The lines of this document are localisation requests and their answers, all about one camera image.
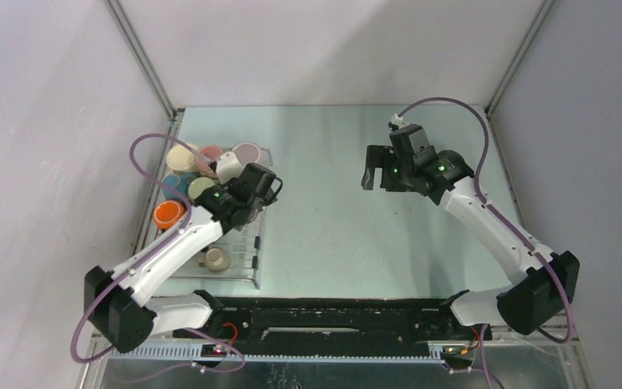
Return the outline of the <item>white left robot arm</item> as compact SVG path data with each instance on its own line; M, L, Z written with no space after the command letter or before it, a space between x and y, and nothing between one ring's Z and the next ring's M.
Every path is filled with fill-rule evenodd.
M138 254L109 271L96 266L87 272L82 321L92 324L120 353L135 350L150 336L178 329L217 336L224 317L209 293L154 294L199 251L246 226L274 203L282 187L275 173L250 163L225 184L206 188L177 224Z

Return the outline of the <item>lilac mug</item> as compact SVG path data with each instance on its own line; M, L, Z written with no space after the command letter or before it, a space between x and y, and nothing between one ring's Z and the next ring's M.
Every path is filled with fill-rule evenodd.
M265 165L263 150L256 143L239 143L232 148L239 162L246 166L251 163Z

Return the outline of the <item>pink mug white inside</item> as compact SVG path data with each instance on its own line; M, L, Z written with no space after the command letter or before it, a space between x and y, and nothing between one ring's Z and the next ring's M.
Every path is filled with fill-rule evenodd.
M215 173L222 185L233 178L237 178L243 172L245 166L239 161L234 152L225 152L215 161Z

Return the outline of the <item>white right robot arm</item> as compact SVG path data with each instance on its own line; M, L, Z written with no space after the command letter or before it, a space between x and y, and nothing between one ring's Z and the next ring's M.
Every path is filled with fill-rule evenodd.
M437 151L416 124L392 126L389 138L388 145L367 146L363 189L373 189L380 169L383 190L430 199L477 237L509 281L503 288L464 290L447 299L438 318L444 336L458 339L481 324L506 324L529 335L573 300L578 259L569 251L557 254L507 219L477 188L477 177L460 154Z

